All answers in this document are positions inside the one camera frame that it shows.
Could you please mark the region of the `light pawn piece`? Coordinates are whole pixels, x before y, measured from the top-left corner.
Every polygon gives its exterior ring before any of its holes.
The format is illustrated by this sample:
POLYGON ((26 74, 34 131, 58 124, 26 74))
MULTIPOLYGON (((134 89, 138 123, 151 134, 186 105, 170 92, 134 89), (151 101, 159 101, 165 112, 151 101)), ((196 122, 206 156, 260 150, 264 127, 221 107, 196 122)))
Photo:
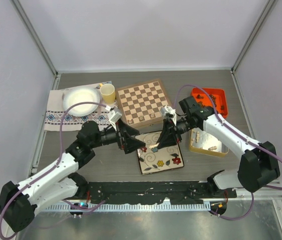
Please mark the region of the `light pawn piece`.
POLYGON ((147 145, 147 147, 150 148, 150 149, 151 149, 151 148, 155 148, 155 147, 157 147, 157 144, 147 145))

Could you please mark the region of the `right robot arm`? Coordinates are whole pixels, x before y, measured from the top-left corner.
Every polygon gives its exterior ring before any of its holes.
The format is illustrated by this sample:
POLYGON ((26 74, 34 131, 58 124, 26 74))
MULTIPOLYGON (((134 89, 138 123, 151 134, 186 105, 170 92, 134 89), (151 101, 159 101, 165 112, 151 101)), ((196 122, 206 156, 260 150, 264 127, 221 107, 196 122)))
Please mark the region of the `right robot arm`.
POLYGON ((185 117, 177 119, 170 106, 160 109, 163 129, 157 148, 167 148, 181 142, 182 134, 200 129, 221 141, 239 160, 237 170, 220 170, 208 177, 207 193, 219 197, 229 188, 244 188, 254 193, 280 176, 276 151, 270 142, 260 143, 229 124, 213 107, 201 107, 194 97, 180 101, 185 117))

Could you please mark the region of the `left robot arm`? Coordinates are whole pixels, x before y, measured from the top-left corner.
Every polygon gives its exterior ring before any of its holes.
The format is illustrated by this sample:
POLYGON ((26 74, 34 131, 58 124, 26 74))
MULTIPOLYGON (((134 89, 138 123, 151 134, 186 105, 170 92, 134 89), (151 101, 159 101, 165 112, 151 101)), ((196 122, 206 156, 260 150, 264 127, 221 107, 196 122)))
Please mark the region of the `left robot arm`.
POLYGON ((0 193, 0 238, 2 222, 15 232, 25 229, 34 218, 49 205, 74 197, 86 196, 88 183, 77 170, 85 166, 94 156, 94 149, 117 144, 125 154, 145 146, 136 139, 139 131, 117 120, 113 126, 99 130, 94 121, 82 125, 76 140, 60 156, 37 174, 19 183, 7 182, 0 193))

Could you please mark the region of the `light queen piece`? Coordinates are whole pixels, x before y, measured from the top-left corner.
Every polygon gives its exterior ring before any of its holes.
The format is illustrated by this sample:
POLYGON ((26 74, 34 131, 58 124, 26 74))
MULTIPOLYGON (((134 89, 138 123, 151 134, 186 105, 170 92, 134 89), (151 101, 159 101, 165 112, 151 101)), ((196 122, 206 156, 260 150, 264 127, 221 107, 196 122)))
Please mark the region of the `light queen piece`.
POLYGON ((154 110, 151 111, 150 117, 151 117, 151 118, 155 118, 155 111, 154 111, 154 110))

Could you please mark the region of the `light bishop piece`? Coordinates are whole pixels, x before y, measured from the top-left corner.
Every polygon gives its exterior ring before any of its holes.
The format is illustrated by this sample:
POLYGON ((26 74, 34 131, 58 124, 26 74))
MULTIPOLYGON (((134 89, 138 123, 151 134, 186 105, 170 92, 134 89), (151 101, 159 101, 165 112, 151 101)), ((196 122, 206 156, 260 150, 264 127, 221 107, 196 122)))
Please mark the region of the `light bishop piece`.
POLYGON ((138 118, 139 118, 140 121, 144 120, 143 114, 139 114, 139 115, 138 115, 138 118))

